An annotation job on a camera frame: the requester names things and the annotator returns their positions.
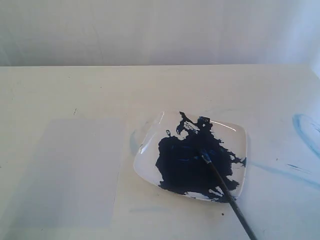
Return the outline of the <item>black paintbrush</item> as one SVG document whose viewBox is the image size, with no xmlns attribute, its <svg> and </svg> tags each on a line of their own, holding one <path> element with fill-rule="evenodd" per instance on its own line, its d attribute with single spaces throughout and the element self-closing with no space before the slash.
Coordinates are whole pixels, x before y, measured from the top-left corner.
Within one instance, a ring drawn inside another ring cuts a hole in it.
<svg viewBox="0 0 320 240">
<path fill-rule="evenodd" d="M 258 238 L 256 237 L 254 231 L 250 227 L 249 223 L 247 222 L 245 216 L 241 212 L 239 206 L 237 205 L 235 199 L 231 195 L 229 189 L 227 188 L 227 185 L 225 184 L 223 178 L 220 176 L 218 170 L 214 166 L 208 153 L 203 148 L 198 148 L 197 151 L 199 152 L 200 157 L 205 161 L 205 163 L 208 165 L 210 170 L 213 172 L 213 175 L 216 178 L 218 185 L 223 192 L 224 197 L 228 200 L 229 205 L 231 206 L 233 212 L 237 216 L 239 222 L 241 223 L 241 225 L 242 225 L 243 229 L 245 230 L 245 232 L 247 233 L 248 237 L 251 240 L 257 240 Z"/>
</svg>

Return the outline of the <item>white square paint plate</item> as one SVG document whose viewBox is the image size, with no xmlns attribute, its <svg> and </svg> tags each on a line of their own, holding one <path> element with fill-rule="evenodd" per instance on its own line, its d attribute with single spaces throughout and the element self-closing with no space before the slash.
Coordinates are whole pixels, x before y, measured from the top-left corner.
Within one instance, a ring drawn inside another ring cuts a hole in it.
<svg viewBox="0 0 320 240">
<path fill-rule="evenodd" d="M 224 203 L 215 176 L 229 192 L 242 192 L 247 164 L 243 127 L 182 111 L 164 111 L 151 124 L 133 168 L 145 181 L 165 191 L 196 200 Z"/>
</svg>

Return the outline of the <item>white paper sheet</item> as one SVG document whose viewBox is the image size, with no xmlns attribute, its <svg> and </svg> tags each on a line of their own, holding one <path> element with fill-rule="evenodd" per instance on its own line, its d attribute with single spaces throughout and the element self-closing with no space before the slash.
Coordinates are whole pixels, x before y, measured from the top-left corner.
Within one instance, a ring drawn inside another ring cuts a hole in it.
<svg viewBox="0 0 320 240">
<path fill-rule="evenodd" d="M 124 133 L 115 117 L 52 120 L 1 220 L 13 228 L 107 227 Z"/>
</svg>

